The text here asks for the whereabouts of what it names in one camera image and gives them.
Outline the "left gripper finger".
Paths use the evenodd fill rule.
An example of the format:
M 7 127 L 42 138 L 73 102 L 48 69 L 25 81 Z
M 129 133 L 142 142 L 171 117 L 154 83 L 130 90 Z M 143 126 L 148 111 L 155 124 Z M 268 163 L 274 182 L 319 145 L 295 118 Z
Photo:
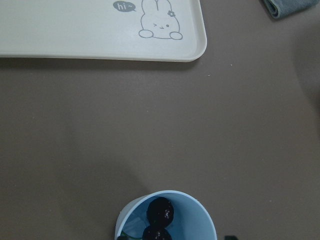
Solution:
M 224 240 L 238 240 L 235 235 L 225 235 Z

